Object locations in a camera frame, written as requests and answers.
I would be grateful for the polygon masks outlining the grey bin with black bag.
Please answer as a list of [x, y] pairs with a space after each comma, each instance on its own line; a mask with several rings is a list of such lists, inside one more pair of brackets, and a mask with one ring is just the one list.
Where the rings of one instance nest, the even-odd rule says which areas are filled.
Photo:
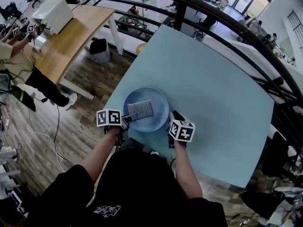
[[106, 39], [92, 41], [89, 46], [91, 58], [98, 63], [110, 61], [111, 55]]

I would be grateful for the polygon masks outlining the white toaster oven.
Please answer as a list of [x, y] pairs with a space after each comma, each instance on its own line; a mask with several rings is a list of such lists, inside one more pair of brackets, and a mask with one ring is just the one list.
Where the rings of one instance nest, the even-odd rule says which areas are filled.
[[44, 25], [46, 35], [57, 35], [73, 19], [73, 12], [65, 0], [46, 0], [31, 19], [37, 25]]

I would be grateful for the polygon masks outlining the wooden table with white legs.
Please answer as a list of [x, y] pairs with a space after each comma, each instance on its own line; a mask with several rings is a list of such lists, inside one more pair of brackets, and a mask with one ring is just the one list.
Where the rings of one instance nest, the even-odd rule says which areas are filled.
[[62, 31], [47, 38], [40, 51], [33, 51], [33, 47], [27, 44], [23, 53], [27, 56], [33, 55], [36, 68], [53, 83], [60, 83], [77, 94], [93, 100], [92, 94], [71, 83], [64, 76], [86, 44], [105, 24], [109, 25], [118, 53], [120, 55], [124, 53], [114, 19], [115, 10], [76, 4], [70, 4], [69, 7], [73, 9], [74, 18]]

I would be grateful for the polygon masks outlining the person's left forearm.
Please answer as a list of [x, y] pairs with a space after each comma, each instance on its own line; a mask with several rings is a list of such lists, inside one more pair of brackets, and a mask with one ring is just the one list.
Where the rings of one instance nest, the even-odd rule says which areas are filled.
[[80, 163], [90, 175], [93, 183], [97, 181], [110, 152], [118, 142], [120, 131], [120, 127], [111, 128]]

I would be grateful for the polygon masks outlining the black metal railing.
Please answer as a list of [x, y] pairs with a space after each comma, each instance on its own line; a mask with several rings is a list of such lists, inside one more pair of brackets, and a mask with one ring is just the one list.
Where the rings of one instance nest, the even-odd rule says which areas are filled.
[[[66, 0], [68, 3], [77, 4], [78, 0]], [[209, 36], [222, 45], [233, 51], [240, 58], [244, 59], [261, 77], [252, 77], [269, 95], [278, 97], [281, 102], [275, 102], [274, 120], [278, 123], [279, 128], [285, 134], [286, 141], [296, 150], [296, 155], [289, 158], [292, 165], [300, 163], [299, 168], [303, 173], [303, 115], [295, 111], [295, 107], [303, 110], [303, 93], [300, 91], [295, 79], [284, 65], [267, 47], [245, 26], [241, 25], [235, 19], [219, 11], [214, 6], [209, 5], [200, 0], [172, 0], [178, 5], [176, 12], [169, 12], [165, 9], [158, 8], [153, 5], [135, 2], [133, 0], [108, 0], [123, 4], [136, 5], [154, 12], [171, 17], [175, 20], [174, 29], [180, 30], [182, 24], [189, 25]], [[270, 76], [268, 72], [261, 68], [261, 65], [254, 62], [248, 57], [248, 54], [241, 52], [238, 48], [228, 42], [226, 39], [216, 35], [204, 26], [193, 22], [185, 17], [187, 8], [195, 9], [206, 15], [210, 15], [218, 22], [222, 23], [234, 33], [243, 38], [245, 42], [256, 49], [270, 64], [270, 67], [277, 71], [277, 76]]]

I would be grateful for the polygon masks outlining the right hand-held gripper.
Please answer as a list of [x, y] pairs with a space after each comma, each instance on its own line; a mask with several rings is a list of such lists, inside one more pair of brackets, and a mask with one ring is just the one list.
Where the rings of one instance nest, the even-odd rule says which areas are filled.
[[174, 141], [191, 142], [195, 133], [195, 125], [186, 122], [185, 117], [176, 110], [169, 112], [169, 148], [174, 148]]

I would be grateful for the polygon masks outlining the grey scrubbing sponge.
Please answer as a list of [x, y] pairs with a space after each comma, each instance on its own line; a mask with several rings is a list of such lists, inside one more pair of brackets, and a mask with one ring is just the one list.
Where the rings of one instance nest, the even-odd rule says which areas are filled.
[[154, 116], [151, 100], [127, 104], [133, 121]]

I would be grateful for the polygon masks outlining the small white box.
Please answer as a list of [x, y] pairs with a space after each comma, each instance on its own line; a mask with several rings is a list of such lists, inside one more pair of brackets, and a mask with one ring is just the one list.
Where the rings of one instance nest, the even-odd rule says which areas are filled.
[[38, 51], [40, 51], [46, 42], [47, 42], [47, 39], [45, 39], [45, 38], [42, 37], [42, 36], [38, 36], [38, 37], [34, 40], [35, 49], [38, 50]]

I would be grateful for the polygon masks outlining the black and green bag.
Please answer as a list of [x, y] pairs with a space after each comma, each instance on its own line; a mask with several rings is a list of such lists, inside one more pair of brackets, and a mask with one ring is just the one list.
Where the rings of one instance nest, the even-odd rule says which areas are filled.
[[10, 93], [20, 102], [22, 102], [27, 108], [36, 112], [36, 106], [33, 98], [24, 90], [17, 86], [11, 86]]

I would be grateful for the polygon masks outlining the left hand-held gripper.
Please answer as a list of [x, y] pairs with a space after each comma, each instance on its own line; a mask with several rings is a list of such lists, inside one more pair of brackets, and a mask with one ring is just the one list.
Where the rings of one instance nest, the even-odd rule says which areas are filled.
[[137, 113], [131, 113], [128, 115], [121, 115], [120, 110], [114, 109], [102, 109], [96, 112], [96, 124], [97, 127], [104, 129], [104, 134], [112, 128], [120, 128], [118, 135], [117, 146], [122, 146], [125, 142], [125, 132], [129, 129], [129, 124], [137, 120]]

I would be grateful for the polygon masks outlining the person's black clothing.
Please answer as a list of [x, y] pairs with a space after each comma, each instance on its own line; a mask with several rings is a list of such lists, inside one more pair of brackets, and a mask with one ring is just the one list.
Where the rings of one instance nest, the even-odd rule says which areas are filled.
[[228, 227], [223, 206], [188, 199], [168, 163], [136, 149], [114, 153], [98, 182], [75, 165], [29, 211], [27, 227]]

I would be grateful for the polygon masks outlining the person's right forearm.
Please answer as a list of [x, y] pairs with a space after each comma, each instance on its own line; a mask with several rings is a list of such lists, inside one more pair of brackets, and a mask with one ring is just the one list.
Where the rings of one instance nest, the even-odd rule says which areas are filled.
[[176, 179], [188, 199], [203, 198], [202, 188], [191, 166], [187, 149], [182, 142], [174, 141]]

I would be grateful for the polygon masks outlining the light blue large plate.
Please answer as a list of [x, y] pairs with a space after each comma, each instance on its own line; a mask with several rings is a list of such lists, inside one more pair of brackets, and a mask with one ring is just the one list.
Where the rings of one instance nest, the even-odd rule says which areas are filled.
[[130, 114], [128, 105], [150, 100], [153, 116], [137, 119], [130, 123], [130, 128], [138, 132], [154, 132], [160, 129], [168, 119], [169, 104], [163, 93], [151, 88], [142, 87], [131, 92], [125, 99], [124, 115]]

